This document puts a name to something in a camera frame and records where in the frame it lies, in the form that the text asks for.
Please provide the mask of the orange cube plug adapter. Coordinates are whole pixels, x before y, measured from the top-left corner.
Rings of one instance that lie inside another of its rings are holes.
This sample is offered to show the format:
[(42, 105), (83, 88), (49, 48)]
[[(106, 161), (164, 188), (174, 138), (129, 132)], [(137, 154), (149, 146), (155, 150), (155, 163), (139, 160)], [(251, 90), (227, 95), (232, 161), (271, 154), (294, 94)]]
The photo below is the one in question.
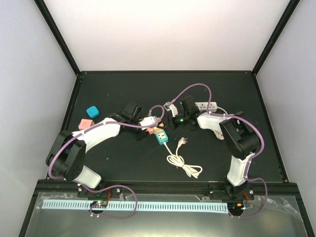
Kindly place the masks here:
[(164, 124), (161, 123), (161, 124), (159, 124), (156, 127), (153, 127), (153, 128), (149, 127), (149, 128), (147, 128), (146, 132), (149, 133), (149, 134), (158, 134), (160, 132), (163, 132), (163, 128), (164, 128)]

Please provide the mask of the teal power strip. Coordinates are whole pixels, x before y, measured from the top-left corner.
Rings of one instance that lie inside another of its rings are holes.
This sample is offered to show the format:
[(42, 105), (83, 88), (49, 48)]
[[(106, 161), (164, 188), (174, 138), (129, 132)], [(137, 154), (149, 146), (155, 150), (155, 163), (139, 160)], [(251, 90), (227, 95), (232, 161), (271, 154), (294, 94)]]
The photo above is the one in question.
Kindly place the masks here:
[(155, 137), (160, 145), (164, 145), (168, 142), (168, 136), (165, 131), (161, 131), (155, 134)]

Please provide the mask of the white power strip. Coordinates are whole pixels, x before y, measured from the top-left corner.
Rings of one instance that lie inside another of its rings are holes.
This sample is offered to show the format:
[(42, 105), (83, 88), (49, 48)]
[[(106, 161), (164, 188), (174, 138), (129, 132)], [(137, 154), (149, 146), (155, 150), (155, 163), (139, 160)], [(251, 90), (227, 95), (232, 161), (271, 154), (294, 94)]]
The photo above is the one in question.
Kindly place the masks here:
[(218, 109), (217, 103), (216, 102), (195, 102), (195, 105), (198, 107), (200, 111), (211, 111), (211, 112), (216, 112)]

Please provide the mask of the blue plug adapter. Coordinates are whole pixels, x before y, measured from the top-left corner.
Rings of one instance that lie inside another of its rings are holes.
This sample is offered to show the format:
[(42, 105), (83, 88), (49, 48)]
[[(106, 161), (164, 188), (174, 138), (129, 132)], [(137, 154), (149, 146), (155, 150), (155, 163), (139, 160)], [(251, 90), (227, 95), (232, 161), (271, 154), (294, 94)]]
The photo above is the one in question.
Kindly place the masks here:
[(87, 108), (86, 112), (87, 112), (88, 116), (92, 119), (99, 116), (99, 110), (97, 109), (96, 106), (91, 106), (91, 107)]

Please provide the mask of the pink cube plug adapter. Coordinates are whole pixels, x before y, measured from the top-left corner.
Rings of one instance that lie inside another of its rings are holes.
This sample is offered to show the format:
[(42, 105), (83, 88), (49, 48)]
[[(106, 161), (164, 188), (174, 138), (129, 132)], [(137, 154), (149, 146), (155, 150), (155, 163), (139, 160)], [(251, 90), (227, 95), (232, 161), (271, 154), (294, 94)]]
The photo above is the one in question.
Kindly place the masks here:
[(78, 129), (79, 130), (85, 130), (88, 129), (90, 127), (92, 127), (94, 125), (94, 121), (92, 119), (81, 119), (79, 125), (78, 125)]

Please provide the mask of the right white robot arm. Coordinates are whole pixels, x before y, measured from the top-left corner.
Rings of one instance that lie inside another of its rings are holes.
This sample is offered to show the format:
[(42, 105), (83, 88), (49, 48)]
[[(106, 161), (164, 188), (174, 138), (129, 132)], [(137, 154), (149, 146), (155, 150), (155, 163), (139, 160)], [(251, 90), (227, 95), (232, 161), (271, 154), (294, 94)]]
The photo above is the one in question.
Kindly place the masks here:
[(259, 130), (247, 120), (244, 112), (228, 114), (220, 109), (222, 113), (216, 113), (219, 107), (215, 102), (194, 102), (192, 96), (187, 96), (180, 100), (182, 113), (178, 112), (174, 102), (172, 100), (164, 104), (171, 116), (163, 120), (163, 128), (175, 130), (182, 124), (191, 125), (211, 130), (218, 139), (225, 141), (231, 154), (231, 163), (224, 192), (230, 199), (240, 196), (249, 181), (252, 160), (264, 149), (264, 139)]

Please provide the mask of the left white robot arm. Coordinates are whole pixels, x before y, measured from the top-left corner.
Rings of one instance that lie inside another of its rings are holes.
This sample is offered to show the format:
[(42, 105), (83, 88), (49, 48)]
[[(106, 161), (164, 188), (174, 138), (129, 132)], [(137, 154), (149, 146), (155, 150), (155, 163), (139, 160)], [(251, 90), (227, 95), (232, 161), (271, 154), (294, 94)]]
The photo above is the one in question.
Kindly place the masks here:
[(86, 153), (98, 144), (123, 133), (132, 133), (137, 139), (146, 135), (156, 119), (140, 118), (141, 108), (130, 103), (118, 113), (112, 113), (101, 122), (75, 132), (61, 131), (46, 158), (48, 176), (51, 179), (64, 179), (82, 184), (95, 197), (101, 197), (106, 191), (102, 177), (88, 168), (85, 162)]

